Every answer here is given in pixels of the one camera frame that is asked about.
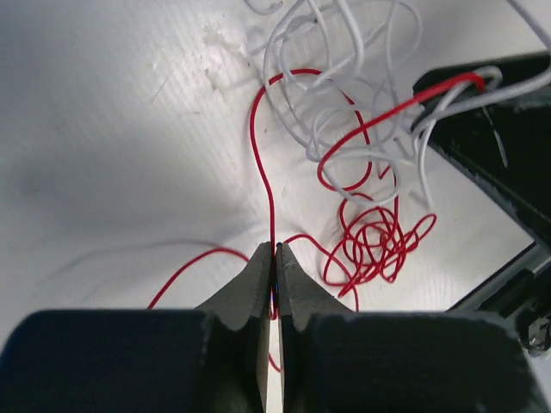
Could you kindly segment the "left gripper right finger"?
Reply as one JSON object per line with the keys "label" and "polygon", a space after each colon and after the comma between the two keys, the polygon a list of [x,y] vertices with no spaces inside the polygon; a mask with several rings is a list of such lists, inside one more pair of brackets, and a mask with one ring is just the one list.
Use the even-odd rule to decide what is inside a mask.
{"label": "left gripper right finger", "polygon": [[319,313],[351,313],[305,272],[286,243],[275,252],[275,281],[279,313],[282,410],[302,412],[305,393],[306,350],[304,333],[311,316]]}

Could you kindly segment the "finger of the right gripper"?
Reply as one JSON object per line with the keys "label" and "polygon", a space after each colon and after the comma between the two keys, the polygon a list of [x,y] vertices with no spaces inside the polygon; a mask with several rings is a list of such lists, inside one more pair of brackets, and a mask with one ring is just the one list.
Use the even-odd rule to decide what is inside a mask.
{"label": "finger of the right gripper", "polygon": [[539,244],[550,243],[550,87],[436,123],[430,147]]}

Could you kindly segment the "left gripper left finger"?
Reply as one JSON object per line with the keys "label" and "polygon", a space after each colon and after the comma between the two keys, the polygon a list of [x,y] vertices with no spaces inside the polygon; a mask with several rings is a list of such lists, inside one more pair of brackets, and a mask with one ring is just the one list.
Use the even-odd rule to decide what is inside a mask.
{"label": "left gripper left finger", "polygon": [[269,367],[272,244],[198,306],[209,316],[197,412],[265,412]]}

